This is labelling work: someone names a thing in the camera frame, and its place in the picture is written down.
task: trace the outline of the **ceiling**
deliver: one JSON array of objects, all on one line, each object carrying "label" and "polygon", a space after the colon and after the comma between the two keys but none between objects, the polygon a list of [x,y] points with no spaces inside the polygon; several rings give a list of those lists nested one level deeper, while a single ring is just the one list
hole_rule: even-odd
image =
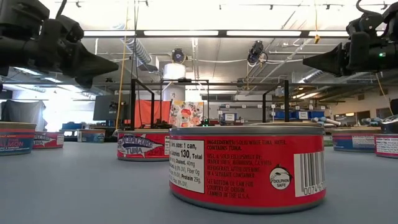
[{"label": "ceiling", "polygon": [[[61,0],[41,0],[51,11],[54,17]],[[382,12],[383,3],[377,0],[363,0],[365,9]],[[63,15],[71,17],[80,23],[84,30],[110,30],[112,27],[128,20],[128,28],[134,28],[134,0],[68,0]],[[148,0],[137,1],[137,29],[140,30],[345,30],[349,21],[361,16],[355,8],[356,0]],[[175,48],[181,48],[188,55],[193,55],[192,38],[141,38],[139,39],[149,54],[159,57],[160,67],[171,62],[168,54]],[[257,40],[261,40],[269,56],[269,60],[286,60],[291,52],[305,39],[257,39],[257,38],[198,38],[198,60],[229,61],[244,60],[248,51]],[[308,45],[299,50],[299,54],[289,60],[303,59],[332,50],[346,39],[321,39],[318,44],[311,40]],[[124,44],[115,38],[84,38],[85,47],[92,53],[109,60],[123,58]],[[193,76],[193,62],[186,60],[187,78]],[[278,65],[258,65],[249,74],[250,77],[265,77]],[[138,75],[142,82],[159,82],[159,73],[138,71],[131,60],[124,63],[124,83],[129,83],[131,71],[133,76]],[[198,62],[200,79],[209,79],[211,82],[236,82],[239,78],[248,75],[246,61],[231,63]],[[312,68],[302,65],[301,62],[288,62],[275,70],[264,80],[265,83],[277,83],[280,79],[299,81],[308,75]],[[120,81],[122,62],[119,70],[100,75],[94,79],[94,84],[104,83],[111,77],[115,82]],[[333,82],[333,76],[327,75],[320,80]],[[118,89],[117,86],[108,86],[109,90]],[[215,90],[226,87],[213,86]]]}]

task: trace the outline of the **salmon can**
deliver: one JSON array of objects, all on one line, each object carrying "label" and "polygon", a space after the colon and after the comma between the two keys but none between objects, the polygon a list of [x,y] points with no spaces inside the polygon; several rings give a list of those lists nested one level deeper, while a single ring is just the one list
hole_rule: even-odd
[{"label": "salmon can", "polygon": [[169,130],[143,129],[118,132],[118,159],[124,161],[168,161]]},{"label": "salmon can", "polygon": [[380,128],[346,128],[331,131],[333,149],[345,152],[374,152],[374,135]]},{"label": "salmon can", "polygon": [[0,122],[0,156],[32,152],[36,124]]},{"label": "salmon can", "polygon": [[63,147],[65,136],[63,133],[37,131],[35,133],[33,149],[58,149]]},{"label": "salmon can", "polygon": [[170,130],[170,189],[236,213],[286,213],[326,194],[324,129],[298,123]]},{"label": "salmon can", "polygon": [[104,143],[105,130],[103,129],[77,129],[78,142]]},{"label": "salmon can", "polygon": [[398,159],[398,134],[375,134],[376,155]]}]

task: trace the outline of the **blue label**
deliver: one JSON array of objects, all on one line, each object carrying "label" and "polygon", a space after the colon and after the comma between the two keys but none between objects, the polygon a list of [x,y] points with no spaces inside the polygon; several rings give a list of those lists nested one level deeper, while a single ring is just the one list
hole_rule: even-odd
[{"label": "blue label", "polygon": [[104,134],[99,133],[82,133],[81,141],[82,142],[99,142],[102,143],[105,140]]},{"label": "blue label", "polygon": [[34,133],[0,133],[0,155],[30,152]]},{"label": "blue label", "polygon": [[373,136],[333,136],[335,150],[374,151]]}]

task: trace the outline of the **table surface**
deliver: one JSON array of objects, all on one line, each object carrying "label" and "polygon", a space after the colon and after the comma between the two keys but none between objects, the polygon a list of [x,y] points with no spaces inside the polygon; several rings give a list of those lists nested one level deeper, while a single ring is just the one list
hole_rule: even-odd
[{"label": "table surface", "polygon": [[326,200],[311,210],[242,215],[187,204],[168,162],[116,159],[116,144],[0,157],[0,223],[398,223],[398,159],[326,148]]}]

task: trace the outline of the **orange curtain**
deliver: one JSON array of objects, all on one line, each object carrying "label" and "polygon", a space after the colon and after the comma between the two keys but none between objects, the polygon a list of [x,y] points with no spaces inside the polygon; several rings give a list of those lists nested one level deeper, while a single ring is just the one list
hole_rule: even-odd
[{"label": "orange curtain", "polygon": [[[170,118],[170,106],[171,101],[162,101],[162,121],[169,122]],[[155,101],[154,107],[154,123],[156,123],[156,119],[160,118],[160,102]],[[139,128],[141,126],[141,120],[143,124],[150,124],[150,100],[136,100],[136,117],[135,117],[135,128]]]}]

